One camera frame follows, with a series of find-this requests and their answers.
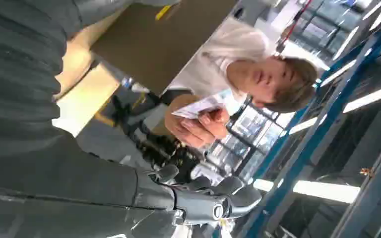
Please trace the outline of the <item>person's right hand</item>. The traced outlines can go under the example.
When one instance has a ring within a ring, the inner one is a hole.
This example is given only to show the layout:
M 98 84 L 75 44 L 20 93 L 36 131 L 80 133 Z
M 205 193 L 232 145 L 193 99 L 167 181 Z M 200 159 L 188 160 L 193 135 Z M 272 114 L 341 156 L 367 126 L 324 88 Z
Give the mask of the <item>person's right hand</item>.
M 222 139 L 227 136 L 228 130 L 226 123 L 229 119 L 230 115 L 225 108 L 204 112 L 198 117 L 203 128 L 210 132 L 216 139 Z

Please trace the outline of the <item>person's left hand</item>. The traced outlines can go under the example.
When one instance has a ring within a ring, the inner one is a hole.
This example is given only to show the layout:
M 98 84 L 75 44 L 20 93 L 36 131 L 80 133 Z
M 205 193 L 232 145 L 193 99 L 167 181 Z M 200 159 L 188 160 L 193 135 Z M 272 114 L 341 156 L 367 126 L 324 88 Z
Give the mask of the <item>person's left hand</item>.
M 202 148 L 216 140 L 210 131 L 194 119 L 174 118 L 172 134 L 184 144 L 194 148 Z

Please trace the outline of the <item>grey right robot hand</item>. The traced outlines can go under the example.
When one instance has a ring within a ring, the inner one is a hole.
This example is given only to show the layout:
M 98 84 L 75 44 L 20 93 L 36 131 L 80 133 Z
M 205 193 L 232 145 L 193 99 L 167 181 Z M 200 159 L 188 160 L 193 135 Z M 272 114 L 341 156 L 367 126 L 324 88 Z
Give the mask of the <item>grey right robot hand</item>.
M 261 199 L 250 185 L 161 184 L 67 135 L 39 149 L 0 140 L 0 238 L 170 238 L 185 225 L 243 216 Z

